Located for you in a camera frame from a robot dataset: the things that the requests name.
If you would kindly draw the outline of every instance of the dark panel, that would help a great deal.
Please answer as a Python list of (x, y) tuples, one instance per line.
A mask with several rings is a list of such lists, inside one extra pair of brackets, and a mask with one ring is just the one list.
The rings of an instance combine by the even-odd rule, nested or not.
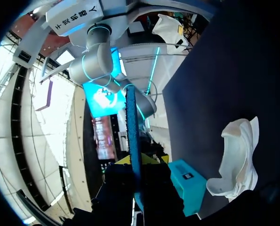
[[(163, 90), (173, 160), (206, 179), (220, 176), (224, 127), (258, 116), (256, 189), (280, 177), (280, 16), (266, 4), (225, 1)], [(206, 191), (200, 216), (227, 203)]]
[(16, 156), (17, 165), (21, 172), (24, 182), (27, 188), (35, 200), (36, 204), (40, 207), (42, 211), (46, 211), (50, 206), (46, 203), (42, 195), (40, 194), (35, 181), (32, 177), (31, 171), (29, 169), (26, 156), (24, 154), (24, 147), (22, 141), (22, 131), (21, 131), (21, 99), (23, 94), (24, 81), (26, 78), (27, 69), (20, 67), (18, 76), (16, 78), (12, 105), (11, 105), (11, 136), (13, 150)]
[(120, 139), (119, 139), (119, 124), (118, 124), (118, 116), (116, 114), (110, 115), (111, 126), (112, 126), (112, 138), (115, 144), (115, 151), (117, 156), (121, 156), (121, 147), (120, 147)]
[(91, 198), (95, 198), (103, 180), (94, 140), (92, 116), (87, 102), (85, 102), (83, 121), (83, 156), (88, 192)]
[(72, 207), (71, 207), (71, 204), (70, 204), (70, 201), (69, 201), (68, 193), (67, 193), (66, 188), (65, 188), (63, 169), (64, 169), (63, 166), (59, 166), (59, 175), (60, 175), (60, 180), (61, 180), (61, 186), (63, 187), (64, 198), (65, 198), (66, 205), (68, 206), (69, 212), (71, 214), (74, 214), (74, 212), (72, 210)]

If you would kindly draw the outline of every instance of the white fabric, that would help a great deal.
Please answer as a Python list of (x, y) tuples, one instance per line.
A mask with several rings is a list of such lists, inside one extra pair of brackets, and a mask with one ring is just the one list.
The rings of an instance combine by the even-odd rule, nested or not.
[(179, 26), (183, 28), (180, 22), (167, 15), (158, 14), (159, 20), (154, 26), (152, 33), (159, 35), (168, 44), (177, 44), (180, 40), (183, 42), (179, 47), (174, 45), (167, 45), (168, 54), (176, 54), (182, 52), (188, 46), (187, 39), (183, 36), (183, 33), (178, 32)]
[(239, 119), (230, 122), (222, 132), (224, 155), (219, 168), (222, 178), (207, 181), (211, 195), (235, 199), (245, 190), (253, 190), (258, 181), (253, 166), (253, 152), (259, 140), (259, 122)]

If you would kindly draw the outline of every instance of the light fixture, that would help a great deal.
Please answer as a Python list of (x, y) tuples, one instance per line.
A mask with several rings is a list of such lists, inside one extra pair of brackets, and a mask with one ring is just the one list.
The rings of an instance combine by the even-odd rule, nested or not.
[(74, 60), (75, 58), (72, 56), (72, 54), (66, 50), (65, 52), (63, 52), (57, 59), (56, 61), (60, 64), (60, 65), (64, 65), (72, 60)]
[(120, 59), (121, 72), (122, 72), (125, 76), (127, 76), (126, 71), (125, 71), (125, 68), (124, 68), (123, 60), (121, 59), (121, 53), (120, 53), (120, 52), (119, 52), (119, 59)]
[(151, 75), (150, 75), (150, 79), (149, 79), (146, 95), (148, 95), (149, 91), (150, 91), (151, 81), (152, 81), (152, 78), (153, 78), (154, 69), (155, 69), (155, 66), (157, 64), (159, 53), (160, 53), (160, 47), (158, 47), (158, 49), (157, 49), (157, 54), (156, 54), (156, 57), (155, 57), (155, 60), (154, 60), (154, 63), (153, 63), (153, 67), (152, 67), (152, 71), (151, 71)]
[(39, 10), (40, 10), (40, 7), (37, 7), (35, 10), (33, 10), (33, 13), (34, 13), (34, 14), (35, 14), (35, 13), (38, 13)]

